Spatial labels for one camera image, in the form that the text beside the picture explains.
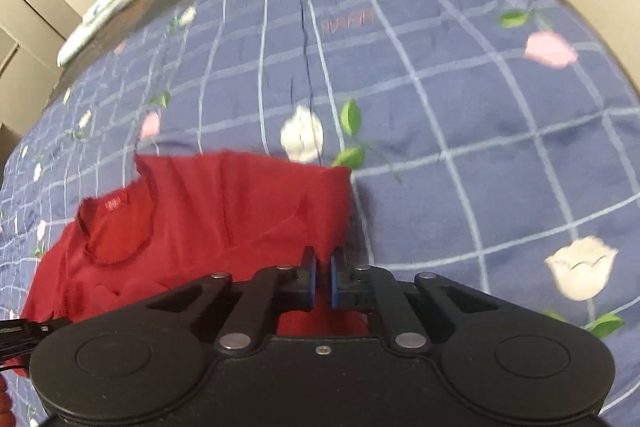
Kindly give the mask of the red long-sleeve sweater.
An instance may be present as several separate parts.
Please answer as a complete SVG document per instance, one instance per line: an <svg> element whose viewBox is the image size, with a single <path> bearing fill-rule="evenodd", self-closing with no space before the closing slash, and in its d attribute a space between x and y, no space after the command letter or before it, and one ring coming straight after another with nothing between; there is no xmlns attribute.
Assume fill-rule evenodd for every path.
<svg viewBox="0 0 640 427"><path fill-rule="evenodd" d="M200 277L249 280L345 244L350 172L240 152L140 155L126 186L87 198L38 265L23 317L90 319Z"/></svg>

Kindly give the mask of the blue checked floral quilt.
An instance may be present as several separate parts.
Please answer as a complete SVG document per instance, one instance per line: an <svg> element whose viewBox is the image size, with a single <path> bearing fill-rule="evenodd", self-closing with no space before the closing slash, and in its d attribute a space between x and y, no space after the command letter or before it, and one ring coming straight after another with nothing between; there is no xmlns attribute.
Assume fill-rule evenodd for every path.
<svg viewBox="0 0 640 427"><path fill-rule="evenodd" d="M4 168L1 314L134 154L247 150L352 175L349 250L582 326L604 417L639 421L639 99L560 0L141 0L66 72Z"/></svg>

